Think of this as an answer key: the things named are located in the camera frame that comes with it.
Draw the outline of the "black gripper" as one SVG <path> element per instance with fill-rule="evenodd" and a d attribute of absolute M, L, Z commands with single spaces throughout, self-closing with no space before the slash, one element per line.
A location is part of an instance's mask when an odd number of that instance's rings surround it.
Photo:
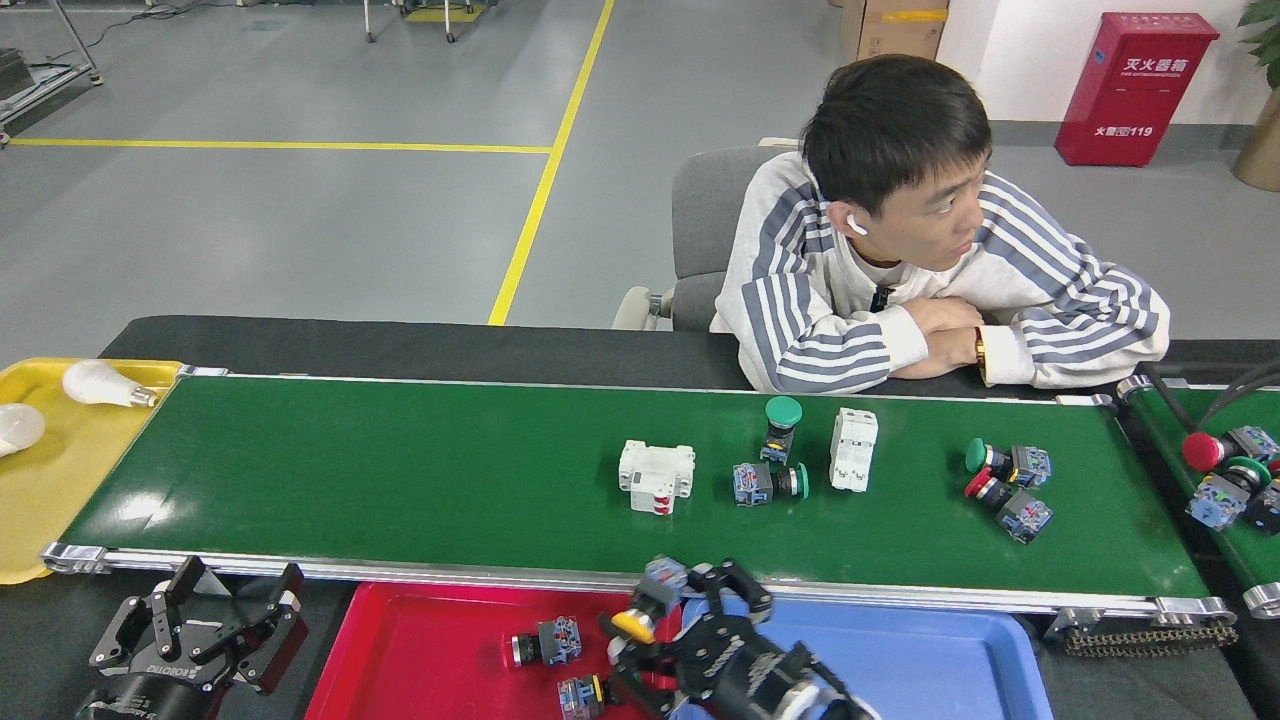
<path fill-rule="evenodd" d="M 682 618 L 602 615 L 608 671 L 602 703 L 645 719 L 672 719 L 687 700 L 714 719 L 859 719 L 861 701 L 805 644 L 782 650 L 756 626 L 773 614 L 772 594 L 735 560 L 700 562 L 687 571 L 708 610 L 680 634 L 680 688 L 675 660 Z M 724 593 L 748 606 L 726 612 Z"/>
<path fill-rule="evenodd" d="M 303 571 L 287 565 L 232 629 L 182 624 L 180 607 L 205 573 L 201 559 L 187 557 L 165 585 L 122 601 L 90 653 L 106 680 L 81 705 L 79 719 L 215 719 L 232 678 L 260 694 L 276 691 L 308 634 L 298 597 Z"/>

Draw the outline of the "person's left hand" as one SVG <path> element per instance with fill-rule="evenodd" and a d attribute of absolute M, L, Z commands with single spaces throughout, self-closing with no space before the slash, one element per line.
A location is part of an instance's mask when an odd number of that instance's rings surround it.
<path fill-rule="evenodd" d="M 946 375 L 961 366 L 978 363 L 975 327 L 936 331 L 925 336 L 927 356 L 914 364 L 890 373 L 890 378 L 902 380 L 924 380 Z"/>

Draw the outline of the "person's right hand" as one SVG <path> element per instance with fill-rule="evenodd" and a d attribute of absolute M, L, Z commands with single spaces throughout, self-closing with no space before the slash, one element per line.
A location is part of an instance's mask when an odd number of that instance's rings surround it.
<path fill-rule="evenodd" d="M 906 301 L 902 309 L 924 336 L 984 324 L 980 310 L 960 297 L 919 297 Z"/>

